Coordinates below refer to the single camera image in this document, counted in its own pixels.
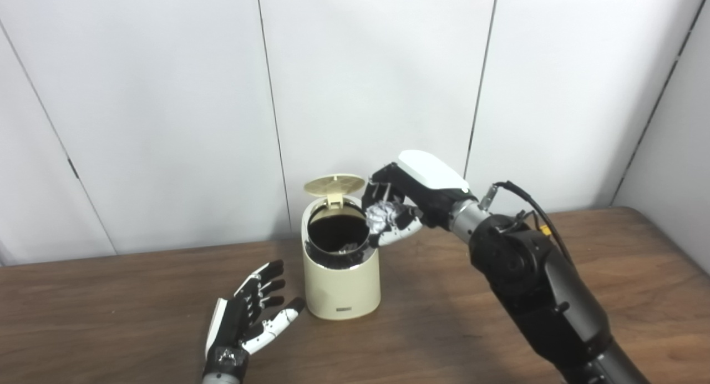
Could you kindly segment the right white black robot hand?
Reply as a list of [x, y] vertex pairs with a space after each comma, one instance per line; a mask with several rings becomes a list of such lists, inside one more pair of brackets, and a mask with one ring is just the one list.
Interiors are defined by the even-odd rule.
[[362, 196], [373, 249], [411, 237], [423, 227], [442, 228], [468, 243], [490, 214], [469, 184], [431, 153], [402, 151], [373, 173]]

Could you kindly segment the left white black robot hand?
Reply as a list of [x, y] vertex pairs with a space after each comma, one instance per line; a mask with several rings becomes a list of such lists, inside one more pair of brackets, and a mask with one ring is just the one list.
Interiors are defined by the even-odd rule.
[[250, 273], [226, 298], [218, 298], [206, 335], [203, 383], [242, 383], [251, 356], [273, 342], [304, 311], [295, 297], [285, 303], [274, 296], [286, 281], [282, 260], [268, 262]]

